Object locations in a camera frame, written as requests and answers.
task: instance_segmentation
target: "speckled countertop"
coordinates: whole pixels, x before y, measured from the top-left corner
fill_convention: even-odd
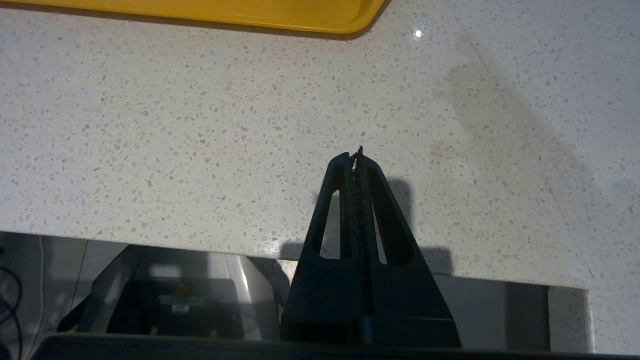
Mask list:
[[[393,0],[347,41],[0,9],[0,230],[295,258],[362,144],[434,272],[589,290],[596,351],[640,354],[639,17]]]

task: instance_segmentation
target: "black cable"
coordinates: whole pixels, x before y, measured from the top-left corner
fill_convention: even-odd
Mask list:
[[[16,311],[18,311],[18,307],[20,306],[20,303],[22,302],[22,281],[20,281],[20,278],[18,277],[18,275],[15,274],[15,272],[12,272],[11,270],[9,270],[7,268],[0,267],[0,271],[3,271],[5,273],[7,273],[8,275],[10,275],[11,277],[13,277],[13,279],[15,280],[15,283],[18,285],[18,299],[15,301],[15,305],[14,306],[8,306],[9,308],[13,309],[14,312],[16,312]],[[4,302],[4,305],[6,307],[6,305],[8,305],[8,303],[6,301],[3,301],[3,302]],[[0,320],[0,325],[2,325],[5,322],[7,322],[10,317],[11,317],[11,313],[9,313],[9,315],[5,316],[2,320]]]
[[[22,360],[22,347],[23,347],[23,339],[22,339],[22,328],[20,328],[20,320],[18,320],[18,316],[15,314],[15,311],[12,309],[11,305],[9,305],[6,301],[0,300],[0,306],[6,307],[9,310],[9,315],[7,318],[13,318],[15,320],[15,328],[18,330],[18,358],[17,360]]]
[[[0,310],[1,310],[0,313],[4,312],[4,310],[9,311],[9,315],[5,316],[2,320],[0,320],[0,325],[6,323],[10,318],[13,318],[13,320],[15,321],[15,328],[17,329],[17,332],[18,332],[17,360],[22,360],[22,348],[24,346],[23,344],[24,340],[22,339],[22,328],[20,327],[20,320],[18,320],[18,316],[16,315],[16,312],[18,311],[18,307],[22,302],[22,281],[20,281],[20,278],[18,277],[18,275],[15,274],[15,272],[12,272],[7,268],[0,267],[0,271],[5,272],[9,276],[13,277],[16,284],[18,285],[18,299],[15,301],[14,306],[11,306],[11,304],[9,304],[8,302],[0,299]]]

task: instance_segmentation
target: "white quartz countertop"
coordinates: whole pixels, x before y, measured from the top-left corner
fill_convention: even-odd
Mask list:
[[[0,8],[0,231],[294,259],[363,145],[432,271],[589,290],[596,351],[640,354],[638,18],[393,0],[336,40]]]

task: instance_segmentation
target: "yellow tray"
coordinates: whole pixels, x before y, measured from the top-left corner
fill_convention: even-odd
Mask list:
[[[102,12],[350,34],[364,29],[385,0],[3,0]]]

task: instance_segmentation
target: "black triangular bracket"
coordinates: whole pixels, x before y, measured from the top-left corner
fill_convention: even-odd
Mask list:
[[[340,259],[320,256],[340,192]],[[374,217],[387,259],[381,263]],[[453,316],[373,160],[331,160],[280,326],[283,341],[461,347]]]

